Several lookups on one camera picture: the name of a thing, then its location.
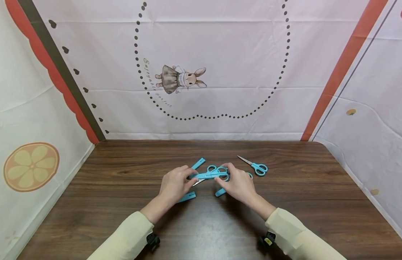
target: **sleeve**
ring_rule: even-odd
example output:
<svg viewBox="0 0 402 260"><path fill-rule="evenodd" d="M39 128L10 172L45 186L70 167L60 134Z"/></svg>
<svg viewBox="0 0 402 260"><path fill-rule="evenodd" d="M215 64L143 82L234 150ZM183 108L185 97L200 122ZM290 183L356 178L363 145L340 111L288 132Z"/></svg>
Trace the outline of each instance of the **sleeve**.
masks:
<svg viewBox="0 0 402 260"><path fill-rule="evenodd" d="M184 73L185 71L183 70L183 69L181 69L181 67L179 67L179 66L176 66L176 68L174 69L176 72L179 72L179 73Z"/></svg>
<svg viewBox="0 0 402 260"><path fill-rule="evenodd" d="M153 224L139 211L125 219L88 260L132 260L146 246Z"/></svg>
<svg viewBox="0 0 402 260"><path fill-rule="evenodd" d="M346 260L286 210L277 208L267 219L266 227L276 235L278 247L292 260Z"/></svg>

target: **brown wood grain surface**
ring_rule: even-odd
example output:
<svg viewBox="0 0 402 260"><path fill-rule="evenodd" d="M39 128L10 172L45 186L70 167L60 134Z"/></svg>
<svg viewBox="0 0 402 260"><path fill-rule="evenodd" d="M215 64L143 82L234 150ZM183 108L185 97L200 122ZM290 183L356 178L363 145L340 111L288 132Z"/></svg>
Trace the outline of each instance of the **brown wood grain surface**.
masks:
<svg viewBox="0 0 402 260"><path fill-rule="evenodd" d="M253 175L257 192L296 215L348 260L402 259L402 241L329 151L313 142L119 140L99 143L69 184L19 260L84 260L121 222L158 194L169 170L237 158L266 164ZM160 247L139 259L288 259L257 246L264 221L206 180L196 198L175 205L156 225Z"/></svg>

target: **rabbit cartoon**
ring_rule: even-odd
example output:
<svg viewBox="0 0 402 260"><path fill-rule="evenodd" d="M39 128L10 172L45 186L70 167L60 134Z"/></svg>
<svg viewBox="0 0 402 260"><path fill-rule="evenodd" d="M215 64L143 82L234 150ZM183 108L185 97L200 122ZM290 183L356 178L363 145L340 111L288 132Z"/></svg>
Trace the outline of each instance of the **rabbit cartoon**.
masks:
<svg viewBox="0 0 402 260"><path fill-rule="evenodd" d="M161 79L162 83L157 83L157 87L163 87L168 94L180 93L183 88L192 86L198 86L200 88L206 88L207 85L202 81L196 79L204 74L206 68L198 69L195 73L189 73L181 69L179 66L172 66L172 68L164 65L162 68L162 74L155 75L156 79Z"/></svg>

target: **right hand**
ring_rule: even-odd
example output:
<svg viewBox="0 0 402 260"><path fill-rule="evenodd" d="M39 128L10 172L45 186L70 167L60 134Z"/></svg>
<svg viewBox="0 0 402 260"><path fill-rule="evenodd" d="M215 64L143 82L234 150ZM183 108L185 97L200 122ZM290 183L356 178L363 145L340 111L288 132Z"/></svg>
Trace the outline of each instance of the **right hand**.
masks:
<svg viewBox="0 0 402 260"><path fill-rule="evenodd" d="M250 175L234 167L231 162L223 164L222 166L229 170L229 181L225 182L220 178L214 178L214 180L234 199L246 205L255 200L258 195Z"/></svg>

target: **left hand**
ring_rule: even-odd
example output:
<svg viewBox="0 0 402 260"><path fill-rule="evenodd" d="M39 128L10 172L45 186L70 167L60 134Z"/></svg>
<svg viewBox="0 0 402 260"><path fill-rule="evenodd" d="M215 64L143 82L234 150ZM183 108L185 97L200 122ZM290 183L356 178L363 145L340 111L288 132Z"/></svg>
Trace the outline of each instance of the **left hand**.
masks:
<svg viewBox="0 0 402 260"><path fill-rule="evenodd" d="M198 181L197 178L192 178L188 181L187 177L198 172L188 165L175 168L163 176L162 184L160 185L159 197L168 200L170 203L177 203Z"/></svg>

